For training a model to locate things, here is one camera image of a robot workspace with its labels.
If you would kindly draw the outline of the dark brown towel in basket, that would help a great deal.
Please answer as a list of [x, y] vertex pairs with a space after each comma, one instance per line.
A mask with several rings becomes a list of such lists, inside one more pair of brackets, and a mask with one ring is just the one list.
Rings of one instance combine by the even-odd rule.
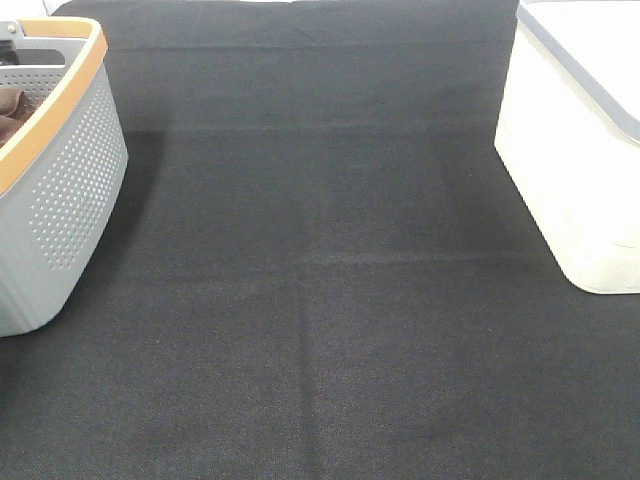
[[24, 91], [16, 88], [2, 88], [0, 95], [0, 146], [30, 118], [34, 109]]

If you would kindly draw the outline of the white plastic storage basket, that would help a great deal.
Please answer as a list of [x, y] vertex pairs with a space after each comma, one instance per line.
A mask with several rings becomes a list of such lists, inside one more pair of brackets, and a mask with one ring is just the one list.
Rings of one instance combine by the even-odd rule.
[[494, 145], [562, 273], [639, 290], [639, 5], [522, 1]]

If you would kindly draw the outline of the grey perforated laundry basket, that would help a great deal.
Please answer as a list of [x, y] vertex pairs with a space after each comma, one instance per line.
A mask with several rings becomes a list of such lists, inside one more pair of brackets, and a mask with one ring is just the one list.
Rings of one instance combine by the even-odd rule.
[[116, 203], [128, 151], [89, 18], [1, 24], [1, 89], [34, 112], [1, 147], [1, 333], [36, 330], [63, 308]]

